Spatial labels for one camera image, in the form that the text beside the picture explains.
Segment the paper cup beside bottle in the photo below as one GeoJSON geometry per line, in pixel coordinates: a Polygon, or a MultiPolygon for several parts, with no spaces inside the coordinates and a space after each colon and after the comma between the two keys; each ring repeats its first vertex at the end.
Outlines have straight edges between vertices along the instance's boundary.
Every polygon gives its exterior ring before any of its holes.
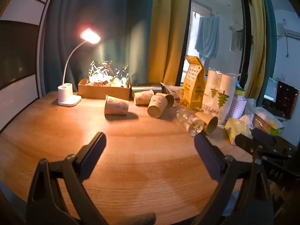
{"type": "Polygon", "coordinates": [[[210,114],[205,114],[203,112],[196,112],[196,116],[204,122],[204,132],[210,135],[214,132],[218,125],[217,116],[212,116],[210,114]]]}

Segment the paper cup open end forward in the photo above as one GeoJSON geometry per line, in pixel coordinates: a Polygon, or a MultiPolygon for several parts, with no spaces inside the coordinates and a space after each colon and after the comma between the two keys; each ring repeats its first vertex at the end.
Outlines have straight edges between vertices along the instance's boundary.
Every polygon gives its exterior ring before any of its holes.
{"type": "Polygon", "coordinates": [[[174,96],[173,95],[164,94],[164,93],[161,93],[161,92],[157,92],[156,95],[161,95],[161,96],[166,98],[166,100],[167,100],[166,109],[170,109],[173,106],[173,104],[174,104],[174,96]]]}

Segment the lying printed paper cup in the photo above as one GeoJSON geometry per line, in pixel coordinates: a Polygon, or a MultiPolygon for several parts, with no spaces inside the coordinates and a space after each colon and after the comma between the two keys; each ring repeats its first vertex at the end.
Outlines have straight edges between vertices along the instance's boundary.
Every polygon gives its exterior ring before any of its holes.
{"type": "Polygon", "coordinates": [[[119,99],[117,97],[112,97],[107,95],[105,99],[104,114],[105,115],[127,115],[129,110],[129,101],[119,99]]]}

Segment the small carton box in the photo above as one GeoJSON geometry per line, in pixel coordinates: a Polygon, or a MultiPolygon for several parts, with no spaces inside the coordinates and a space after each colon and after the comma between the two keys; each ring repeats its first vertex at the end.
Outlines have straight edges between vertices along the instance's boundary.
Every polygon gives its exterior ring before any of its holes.
{"type": "Polygon", "coordinates": [[[255,128],[272,136],[279,136],[283,133],[284,125],[277,118],[269,118],[263,113],[254,114],[252,121],[255,128]]]}

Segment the yellow tissue pack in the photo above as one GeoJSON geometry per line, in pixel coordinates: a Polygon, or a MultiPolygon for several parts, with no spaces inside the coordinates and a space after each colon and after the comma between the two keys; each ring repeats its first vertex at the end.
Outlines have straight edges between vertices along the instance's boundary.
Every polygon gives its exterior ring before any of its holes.
{"type": "Polygon", "coordinates": [[[239,134],[252,139],[252,133],[250,129],[243,121],[239,119],[229,118],[225,124],[225,131],[231,145],[236,145],[235,138],[239,134]]]}

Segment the white plastic basket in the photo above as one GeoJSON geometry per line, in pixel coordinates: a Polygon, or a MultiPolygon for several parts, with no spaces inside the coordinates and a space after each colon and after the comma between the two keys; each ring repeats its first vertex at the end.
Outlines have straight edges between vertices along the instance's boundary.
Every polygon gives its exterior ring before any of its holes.
{"type": "Polygon", "coordinates": [[[246,104],[247,99],[244,96],[235,94],[227,117],[240,119],[243,115],[246,104]]]}

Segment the black computer monitor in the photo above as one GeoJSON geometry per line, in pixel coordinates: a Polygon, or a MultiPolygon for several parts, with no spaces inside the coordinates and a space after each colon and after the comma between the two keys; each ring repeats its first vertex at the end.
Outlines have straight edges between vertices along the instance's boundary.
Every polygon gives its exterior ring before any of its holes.
{"type": "Polygon", "coordinates": [[[284,82],[268,79],[262,107],[274,116],[291,120],[299,91],[284,82]]]}

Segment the white paper cups package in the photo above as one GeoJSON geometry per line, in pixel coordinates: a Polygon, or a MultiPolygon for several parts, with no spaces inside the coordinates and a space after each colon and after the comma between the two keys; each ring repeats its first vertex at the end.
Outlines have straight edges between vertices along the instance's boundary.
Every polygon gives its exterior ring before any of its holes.
{"type": "Polygon", "coordinates": [[[206,114],[216,116],[219,125],[225,122],[229,113],[236,82],[237,74],[226,74],[212,68],[208,70],[201,109],[206,114]]]}

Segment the clear plastic bottle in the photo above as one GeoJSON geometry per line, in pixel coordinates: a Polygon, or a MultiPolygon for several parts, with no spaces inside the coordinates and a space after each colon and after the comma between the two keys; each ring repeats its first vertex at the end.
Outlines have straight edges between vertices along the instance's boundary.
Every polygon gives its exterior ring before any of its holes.
{"type": "Polygon", "coordinates": [[[186,108],[181,108],[177,110],[176,116],[177,120],[190,134],[190,136],[194,137],[198,133],[202,132],[204,122],[195,114],[194,111],[186,108]]]}

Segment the yellow paper bag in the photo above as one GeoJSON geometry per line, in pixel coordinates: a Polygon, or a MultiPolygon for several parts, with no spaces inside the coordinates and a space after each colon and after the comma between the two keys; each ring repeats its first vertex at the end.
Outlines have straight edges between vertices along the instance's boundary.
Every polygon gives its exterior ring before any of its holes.
{"type": "Polygon", "coordinates": [[[200,59],[196,56],[186,56],[189,68],[184,78],[183,97],[181,103],[190,110],[202,107],[206,76],[200,59]]]}

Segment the hanging blue towel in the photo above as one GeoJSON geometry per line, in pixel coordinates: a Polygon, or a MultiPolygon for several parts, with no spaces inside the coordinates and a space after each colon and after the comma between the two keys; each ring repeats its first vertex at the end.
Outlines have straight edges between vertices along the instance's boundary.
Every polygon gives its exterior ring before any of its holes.
{"type": "Polygon", "coordinates": [[[217,56],[219,48],[218,16],[200,17],[195,50],[199,53],[201,61],[213,59],[217,56]]]}

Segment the white air conditioner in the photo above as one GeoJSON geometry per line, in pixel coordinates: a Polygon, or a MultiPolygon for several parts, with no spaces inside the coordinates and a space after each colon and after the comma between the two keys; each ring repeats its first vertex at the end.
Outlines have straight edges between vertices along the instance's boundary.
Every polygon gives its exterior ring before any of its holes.
{"type": "Polygon", "coordinates": [[[300,40],[300,33],[297,32],[297,31],[293,31],[293,30],[290,30],[290,29],[284,29],[284,34],[287,37],[291,37],[291,38],[300,40]]]}

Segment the white desk lamp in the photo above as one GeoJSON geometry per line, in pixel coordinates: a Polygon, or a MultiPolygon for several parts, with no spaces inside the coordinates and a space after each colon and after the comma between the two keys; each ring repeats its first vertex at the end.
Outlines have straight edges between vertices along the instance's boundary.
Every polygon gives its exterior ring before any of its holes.
{"type": "Polygon", "coordinates": [[[97,45],[101,41],[101,37],[92,28],[86,28],[80,33],[81,42],[73,48],[69,53],[67,60],[64,64],[62,83],[57,87],[57,103],[59,106],[74,107],[81,101],[81,96],[74,94],[73,82],[70,82],[71,69],[69,69],[69,62],[73,54],[84,44],[89,43],[97,45]]]}

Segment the right side curtain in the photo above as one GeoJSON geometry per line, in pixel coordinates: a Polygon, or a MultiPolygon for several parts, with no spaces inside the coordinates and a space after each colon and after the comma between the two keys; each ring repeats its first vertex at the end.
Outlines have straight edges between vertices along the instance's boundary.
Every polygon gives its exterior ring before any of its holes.
{"type": "Polygon", "coordinates": [[[277,54],[276,17],[272,0],[251,0],[254,21],[254,51],[246,95],[261,106],[267,83],[273,76],[277,54]]]}

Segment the cardboard box tray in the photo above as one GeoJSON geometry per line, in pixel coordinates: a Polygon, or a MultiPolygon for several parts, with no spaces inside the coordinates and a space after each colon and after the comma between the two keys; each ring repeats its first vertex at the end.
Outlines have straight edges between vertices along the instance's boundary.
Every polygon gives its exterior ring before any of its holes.
{"type": "Polygon", "coordinates": [[[130,100],[131,88],[110,87],[110,86],[94,86],[88,84],[88,79],[82,79],[78,83],[78,95],[83,98],[104,100],[107,95],[120,98],[123,100],[130,100]]]}

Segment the stainless steel tumbler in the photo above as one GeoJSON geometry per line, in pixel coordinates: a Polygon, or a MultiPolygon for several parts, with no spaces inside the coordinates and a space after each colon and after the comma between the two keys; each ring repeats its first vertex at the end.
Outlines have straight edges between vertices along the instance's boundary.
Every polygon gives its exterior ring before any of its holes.
{"type": "Polygon", "coordinates": [[[131,89],[133,93],[142,92],[146,90],[152,90],[154,93],[163,91],[161,84],[133,85],[131,89]]]}

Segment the yellow curtain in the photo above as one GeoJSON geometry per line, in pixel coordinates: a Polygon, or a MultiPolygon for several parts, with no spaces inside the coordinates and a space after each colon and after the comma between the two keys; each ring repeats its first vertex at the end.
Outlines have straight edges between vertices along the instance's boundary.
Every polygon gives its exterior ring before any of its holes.
{"type": "Polygon", "coordinates": [[[177,80],[190,0],[153,0],[148,55],[148,82],[174,85],[177,80]]]}

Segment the shiny snack wrappers bag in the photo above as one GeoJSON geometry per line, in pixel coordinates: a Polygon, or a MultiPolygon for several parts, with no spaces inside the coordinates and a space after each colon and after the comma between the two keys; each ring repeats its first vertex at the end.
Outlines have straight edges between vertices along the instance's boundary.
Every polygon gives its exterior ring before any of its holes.
{"type": "Polygon", "coordinates": [[[87,85],[129,88],[129,66],[123,68],[114,66],[113,61],[92,61],[88,71],[87,85]]]}

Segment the teal curtain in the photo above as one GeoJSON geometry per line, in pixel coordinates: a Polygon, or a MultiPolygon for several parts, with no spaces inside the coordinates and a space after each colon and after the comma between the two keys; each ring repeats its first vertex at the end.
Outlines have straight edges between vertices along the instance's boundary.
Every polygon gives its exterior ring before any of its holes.
{"type": "Polygon", "coordinates": [[[92,61],[128,67],[133,84],[147,83],[153,0],[50,0],[44,26],[45,92],[74,88],[92,61]]]}

